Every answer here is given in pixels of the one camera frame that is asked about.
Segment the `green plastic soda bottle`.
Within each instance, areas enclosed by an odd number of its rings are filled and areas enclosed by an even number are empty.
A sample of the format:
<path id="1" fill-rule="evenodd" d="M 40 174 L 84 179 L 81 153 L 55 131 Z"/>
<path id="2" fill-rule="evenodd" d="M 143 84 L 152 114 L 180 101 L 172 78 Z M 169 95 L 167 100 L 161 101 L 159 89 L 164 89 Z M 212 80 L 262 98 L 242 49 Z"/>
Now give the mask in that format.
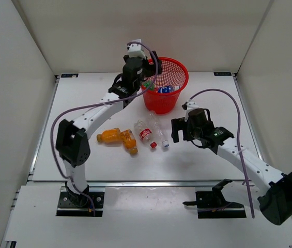
<path id="1" fill-rule="evenodd" d="M 148 88 L 149 90 L 154 90 L 154 85 L 153 85 L 153 82 L 151 80 L 144 81 L 142 83 L 142 86 L 145 88 Z"/>

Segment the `blue-label sports drink bottle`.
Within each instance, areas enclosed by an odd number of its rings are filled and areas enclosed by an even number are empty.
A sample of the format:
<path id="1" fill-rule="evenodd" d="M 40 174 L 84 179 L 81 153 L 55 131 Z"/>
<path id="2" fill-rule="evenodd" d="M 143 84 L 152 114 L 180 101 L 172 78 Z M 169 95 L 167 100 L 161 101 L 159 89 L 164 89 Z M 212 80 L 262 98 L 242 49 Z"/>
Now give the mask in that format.
<path id="1" fill-rule="evenodd" d="M 163 87 L 158 88 L 157 92 L 160 94 L 168 94 L 171 92 L 175 92 L 179 89 L 180 89 L 180 86 L 178 85 L 177 86 L 168 85 L 168 86 L 163 86 Z"/>

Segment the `clear water bottle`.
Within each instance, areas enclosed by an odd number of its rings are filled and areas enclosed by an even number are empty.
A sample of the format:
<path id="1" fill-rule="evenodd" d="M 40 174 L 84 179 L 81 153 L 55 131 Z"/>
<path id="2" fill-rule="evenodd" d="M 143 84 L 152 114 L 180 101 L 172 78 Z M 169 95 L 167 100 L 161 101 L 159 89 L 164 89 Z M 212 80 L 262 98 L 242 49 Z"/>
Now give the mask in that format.
<path id="1" fill-rule="evenodd" d="M 154 111 L 149 112 L 147 116 L 147 121 L 153 133 L 155 134 L 157 141 L 160 143 L 163 149 L 167 149 L 170 145 L 167 139 L 167 135 L 164 132 L 160 120 Z"/>

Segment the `clear red-label cola bottle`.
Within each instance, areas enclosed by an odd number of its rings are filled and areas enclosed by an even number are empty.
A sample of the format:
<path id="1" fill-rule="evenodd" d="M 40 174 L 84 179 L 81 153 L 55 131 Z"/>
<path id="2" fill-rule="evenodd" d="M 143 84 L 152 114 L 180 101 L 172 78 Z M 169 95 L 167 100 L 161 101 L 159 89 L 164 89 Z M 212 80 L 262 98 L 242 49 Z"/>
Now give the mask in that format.
<path id="1" fill-rule="evenodd" d="M 155 149 L 157 147 L 157 143 L 155 142 L 155 138 L 153 133 L 143 121 L 138 120 L 134 124 L 134 129 L 139 136 L 142 143 L 148 145 L 151 149 Z"/>

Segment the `orange berry drink bottle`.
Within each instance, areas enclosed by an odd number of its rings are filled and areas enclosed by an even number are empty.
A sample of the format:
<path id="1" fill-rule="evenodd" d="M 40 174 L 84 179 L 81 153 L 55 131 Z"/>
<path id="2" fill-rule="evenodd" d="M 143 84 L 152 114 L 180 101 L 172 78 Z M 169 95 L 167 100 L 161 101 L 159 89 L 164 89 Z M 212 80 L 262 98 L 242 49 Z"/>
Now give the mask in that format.
<path id="1" fill-rule="evenodd" d="M 131 154 L 135 155 L 138 153 L 136 139 L 130 129 L 124 130 L 120 133 L 120 138 L 122 143 L 126 149 L 126 151 Z"/>

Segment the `orange juice bottle sideways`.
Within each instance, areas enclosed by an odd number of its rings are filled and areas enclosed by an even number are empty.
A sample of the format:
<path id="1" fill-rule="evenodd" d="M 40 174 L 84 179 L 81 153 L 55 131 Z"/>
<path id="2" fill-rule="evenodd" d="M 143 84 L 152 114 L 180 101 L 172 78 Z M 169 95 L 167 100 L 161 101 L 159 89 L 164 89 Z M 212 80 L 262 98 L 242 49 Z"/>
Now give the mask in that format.
<path id="1" fill-rule="evenodd" d="M 96 138 L 99 143 L 110 144 L 120 142 L 120 129 L 114 128 L 110 130 L 105 130 L 102 133 L 97 134 Z"/>

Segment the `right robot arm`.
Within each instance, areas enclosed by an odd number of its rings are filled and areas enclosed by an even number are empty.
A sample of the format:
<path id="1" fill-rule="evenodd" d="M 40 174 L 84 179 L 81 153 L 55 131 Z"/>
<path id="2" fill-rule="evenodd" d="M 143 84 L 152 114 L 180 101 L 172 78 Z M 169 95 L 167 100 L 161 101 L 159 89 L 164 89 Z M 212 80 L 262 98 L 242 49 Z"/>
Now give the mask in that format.
<path id="1" fill-rule="evenodd" d="M 227 95 L 234 103 L 238 124 L 233 135 L 224 127 L 216 127 L 210 111 L 199 107 L 191 96 L 183 105 L 185 116 L 171 120 L 171 137 L 179 142 L 179 131 L 183 140 L 199 141 L 199 149 L 209 149 L 215 155 L 228 161 L 244 175 L 242 184 L 223 179 L 212 187 L 208 198 L 186 201 L 185 206 L 197 206 L 198 212 L 217 212 L 234 204 L 250 207 L 251 212 L 259 210 L 274 225 L 282 225 L 292 216 L 292 172 L 286 174 L 264 162 L 241 145 L 241 111 L 236 99 L 228 92 L 213 89 Z"/>

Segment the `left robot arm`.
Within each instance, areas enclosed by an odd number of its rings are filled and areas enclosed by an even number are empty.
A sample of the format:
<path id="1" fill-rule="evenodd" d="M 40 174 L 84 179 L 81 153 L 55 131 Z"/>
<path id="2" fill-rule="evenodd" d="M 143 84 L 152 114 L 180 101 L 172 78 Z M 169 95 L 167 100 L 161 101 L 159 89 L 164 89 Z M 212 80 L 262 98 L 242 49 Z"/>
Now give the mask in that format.
<path id="1" fill-rule="evenodd" d="M 125 65 L 101 99 L 100 103 L 74 120 L 63 119 L 58 125 L 55 148 L 62 159 L 67 178 L 65 187 L 68 199 L 78 208 L 93 208 L 88 195 L 89 186 L 85 176 L 85 162 L 90 156 L 89 139 L 110 117 L 123 110 L 137 95 L 142 83 L 155 75 L 161 75 L 162 62 L 152 57 L 124 56 Z"/>

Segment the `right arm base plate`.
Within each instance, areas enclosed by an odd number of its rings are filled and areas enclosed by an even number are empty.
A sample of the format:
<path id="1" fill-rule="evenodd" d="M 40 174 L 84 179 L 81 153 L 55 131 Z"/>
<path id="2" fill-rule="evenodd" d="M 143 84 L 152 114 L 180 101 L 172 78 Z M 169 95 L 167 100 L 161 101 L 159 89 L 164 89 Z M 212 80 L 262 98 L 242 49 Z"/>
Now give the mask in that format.
<path id="1" fill-rule="evenodd" d="M 199 219 L 243 219 L 246 218 L 244 205 L 232 201 L 227 201 L 222 190 L 227 185 L 233 183 L 230 179 L 223 179 L 211 190 L 198 190 L 195 192 L 194 201 L 184 201 L 182 204 L 186 208 L 196 207 Z"/>

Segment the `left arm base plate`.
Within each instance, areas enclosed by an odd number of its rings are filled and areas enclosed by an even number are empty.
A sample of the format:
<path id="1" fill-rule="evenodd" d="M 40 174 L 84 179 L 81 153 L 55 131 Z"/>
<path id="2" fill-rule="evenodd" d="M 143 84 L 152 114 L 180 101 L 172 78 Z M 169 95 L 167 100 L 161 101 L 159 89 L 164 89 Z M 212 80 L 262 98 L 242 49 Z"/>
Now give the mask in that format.
<path id="1" fill-rule="evenodd" d="M 102 217 L 105 190 L 93 188 L 89 190 L 88 195 L 94 202 L 95 212 L 93 212 L 93 206 L 90 206 L 90 201 L 87 197 L 71 196 L 65 187 L 61 187 L 56 215 L 91 218 Z"/>

